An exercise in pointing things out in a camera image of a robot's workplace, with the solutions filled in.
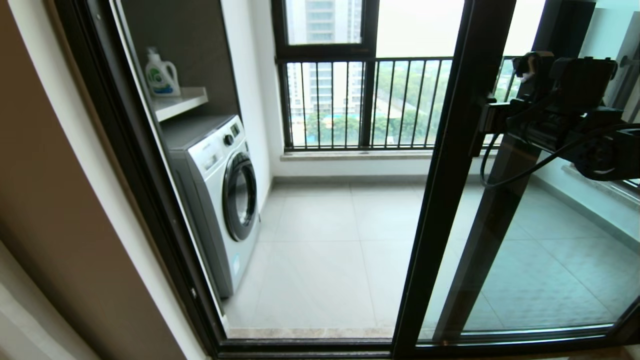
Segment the front-loading washing machine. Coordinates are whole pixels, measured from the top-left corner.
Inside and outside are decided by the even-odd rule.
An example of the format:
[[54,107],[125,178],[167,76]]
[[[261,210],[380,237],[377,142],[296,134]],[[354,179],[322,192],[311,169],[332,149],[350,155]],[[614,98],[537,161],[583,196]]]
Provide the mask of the front-loading washing machine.
[[172,170],[218,296],[233,295],[259,232],[257,187],[237,115],[161,123]]

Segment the camera rig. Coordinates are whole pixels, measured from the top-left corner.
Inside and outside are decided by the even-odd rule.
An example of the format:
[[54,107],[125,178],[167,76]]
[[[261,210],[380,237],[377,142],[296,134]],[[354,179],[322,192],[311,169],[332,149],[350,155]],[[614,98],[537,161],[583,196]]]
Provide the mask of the camera rig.
[[[488,188],[521,179],[555,158],[572,162],[585,177],[599,181],[640,177],[640,124],[621,119],[622,110],[604,106],[602,97],[615,76],[610,58],[558,58],[536,51],[513,59],[522,78],[518,98],[489,99],[479,122],[479,134],[493,138],[483,156],[481,177]],[[513,136],[550,156],[512,178],[488,183],[484,168],[499,134]]]

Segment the beige wall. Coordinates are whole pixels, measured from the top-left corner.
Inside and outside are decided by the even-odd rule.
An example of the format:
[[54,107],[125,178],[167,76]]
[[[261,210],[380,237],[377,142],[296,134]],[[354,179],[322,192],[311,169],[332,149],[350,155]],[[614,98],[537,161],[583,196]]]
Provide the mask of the beige wall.
[[69,145],[5,1],[0,44],[0,238],[101,358],[185,359]]

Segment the black cable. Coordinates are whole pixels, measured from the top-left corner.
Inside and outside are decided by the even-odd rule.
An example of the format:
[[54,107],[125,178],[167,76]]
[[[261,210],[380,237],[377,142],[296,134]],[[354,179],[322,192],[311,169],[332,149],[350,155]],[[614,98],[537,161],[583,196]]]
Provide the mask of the black cable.
[[598,136],[603,136],[606,135],[608,133],[613,133],[615,131],[619,131],[619,130],[628,130],[628,129],[640,129],[640,124],[620,124],[620,125],[613,125],[613,126],[607,126],[607,127],[603,127],[601,129],[598,130],[594,130],[594,131],[590,131],[588,133],[586,133],[584,136],[580,137],[579,139],[577,139],[576,141],[570,142],[564,146],[562,146],[560,149],[554,151],[551,153],[551,155],[547,156],[546,159],[542,160],[541,162],[535,164],[535,166],[531,167],[529,170],[525,170],[522,173],[513,176],[507,180],[503,180],[500,181],[498,183],[495,184],[490,184],[485,178],[484,178],[484,168],[486,166],[486,160],[488,159],[489,156],[489,152],[491,151],[491,148],[493,147],[493,145],[495,144],[496,139],[498,138],[499,134],[494,134],[493,138],[491,139],[491,142],[489,143],[489,146],[487,147],[486,152],[484,153],[484,156],[482,158],[482,163],[480,164],[480,180],[482,181],[482,185],[487,188],[487,189],[495,189],[498,188],[500,186],[504,186],[507,184],[510,184],[514,181],[520,180],[521,178],[531,175],[533,172],[535,172],[536,170],[538,170],[539,168],[545,166],[546,164],[550,163],[552,160],[558,158],[560,155],[566,153],[567,151],[573,149],[574,147],[578,146],[578,145],[582,145],[583,143],[596,138]]

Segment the railing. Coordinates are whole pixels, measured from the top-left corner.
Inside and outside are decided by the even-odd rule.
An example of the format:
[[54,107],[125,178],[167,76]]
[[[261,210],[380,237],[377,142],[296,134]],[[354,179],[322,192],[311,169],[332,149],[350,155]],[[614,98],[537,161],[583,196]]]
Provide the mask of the railing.
[[[495,82],[498,101],[514,98],[520,86],[512,58],[503,59]],[[286,63],[285,151],[433,148],[451,62],[432,57]],[[368,91],[367,71],[374,76]]]

